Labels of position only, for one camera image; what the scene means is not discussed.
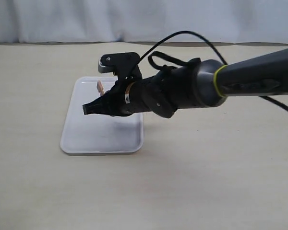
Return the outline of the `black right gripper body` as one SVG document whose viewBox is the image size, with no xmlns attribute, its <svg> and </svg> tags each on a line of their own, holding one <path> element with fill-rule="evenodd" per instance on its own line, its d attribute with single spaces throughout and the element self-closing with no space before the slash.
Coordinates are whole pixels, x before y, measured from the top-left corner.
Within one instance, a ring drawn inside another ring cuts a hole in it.
<svg viewBox="0 0 288 230">
<path fill-rule="evenodd" d="M 109 90 L 110 115 L 153 112 L 160 117 L 171 118 L 177 106 L 171 102 L 163 85 L 171 73 L 172 69 L 162 69 L 146 79 L 116 81 Z"/>
</svg>

